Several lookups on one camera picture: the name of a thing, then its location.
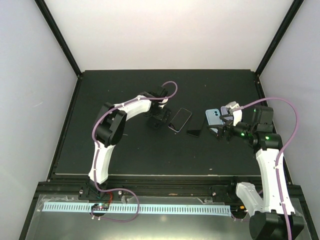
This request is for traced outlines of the black cased phone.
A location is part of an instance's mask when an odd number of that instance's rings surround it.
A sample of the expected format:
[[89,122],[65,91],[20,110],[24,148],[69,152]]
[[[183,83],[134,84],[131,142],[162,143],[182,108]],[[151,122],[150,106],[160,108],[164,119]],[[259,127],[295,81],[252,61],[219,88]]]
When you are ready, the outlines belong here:
[[163,119],[157,119],[157,118],[150,118],[149,119],[149,126],[152,128],[152,129],[159,129],[163,126],[165,126],[168,122],[168,118],[163,118]]

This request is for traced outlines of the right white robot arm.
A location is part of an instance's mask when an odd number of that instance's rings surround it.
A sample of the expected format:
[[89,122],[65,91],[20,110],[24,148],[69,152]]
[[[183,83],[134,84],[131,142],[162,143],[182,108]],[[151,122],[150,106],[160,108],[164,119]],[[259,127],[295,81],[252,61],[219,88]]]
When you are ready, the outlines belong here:
[[249,232],[254,240],[294,240],[304,229],[304,219],[292,205],[284,172],[283,141],[273,133],[274,110],[255,105],[250,123],[242,121],[239,104],[231,102],[225,111],[205,112],[208,129],[218,140],[239,137],[248,142],[259,165],[262,194],[254,184],[239,182],[227,189],[228,198],[242,201],[249,214]]

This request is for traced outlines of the black smartphone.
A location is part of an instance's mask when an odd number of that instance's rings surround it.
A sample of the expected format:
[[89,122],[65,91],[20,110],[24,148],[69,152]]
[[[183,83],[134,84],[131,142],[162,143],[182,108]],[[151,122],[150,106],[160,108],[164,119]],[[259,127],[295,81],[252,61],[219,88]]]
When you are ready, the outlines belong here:
[[198,138],[202,132],[204,122],[205,118],[203,116],[193,116],[190,120],[186,133]]

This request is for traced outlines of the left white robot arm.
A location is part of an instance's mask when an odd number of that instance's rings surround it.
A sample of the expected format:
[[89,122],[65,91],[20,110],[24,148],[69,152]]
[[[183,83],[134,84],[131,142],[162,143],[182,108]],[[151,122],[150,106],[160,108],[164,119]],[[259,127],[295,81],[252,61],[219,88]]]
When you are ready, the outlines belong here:
[[143,114],[150,128],[159,129],[167,123],[171,114],[166,107],[170,98],[162,85],[155,91],[142,92],[123,103],[106,102],[101,107],[91,133],[94,155],[88,174],[89,193],[95,199],[101,200],[107,195],[108,188],[103,183],[109,177],[111,156],[123,137],[126,122]]

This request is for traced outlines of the light blue cased phone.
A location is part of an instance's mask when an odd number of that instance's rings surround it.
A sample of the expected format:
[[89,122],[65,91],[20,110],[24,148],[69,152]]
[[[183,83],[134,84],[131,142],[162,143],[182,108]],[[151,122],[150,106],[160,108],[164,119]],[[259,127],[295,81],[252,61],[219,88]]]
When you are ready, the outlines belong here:
[[219,109],[207,109],[205,111],[205,116],[207,119],[207,125],[223,125],[223,122],[220,119],[221,113]]

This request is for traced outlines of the lilac phone case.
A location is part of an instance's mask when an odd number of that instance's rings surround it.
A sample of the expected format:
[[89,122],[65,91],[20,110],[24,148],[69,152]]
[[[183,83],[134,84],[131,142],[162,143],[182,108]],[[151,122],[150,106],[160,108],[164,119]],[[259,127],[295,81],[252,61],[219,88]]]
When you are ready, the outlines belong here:
[[220,108],[220,113],[221,113],[222,116],[225,116],[224,119],[233,120],[233,116],[232,115],[229,116],[229,112],[228,112],[228,110],[227,110],[227,108],[225,106],[222,106]]

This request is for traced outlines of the silver edged smartphone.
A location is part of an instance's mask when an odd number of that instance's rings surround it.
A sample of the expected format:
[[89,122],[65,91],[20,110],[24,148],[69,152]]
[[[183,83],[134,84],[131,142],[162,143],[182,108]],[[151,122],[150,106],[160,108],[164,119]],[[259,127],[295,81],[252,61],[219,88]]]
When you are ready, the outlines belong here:
[[179,109],[176,115],[172,118],[172,120],[168,124],[168,127],[172,131],[179,133],[191,116],[192,116],[192,112],[182,107]]

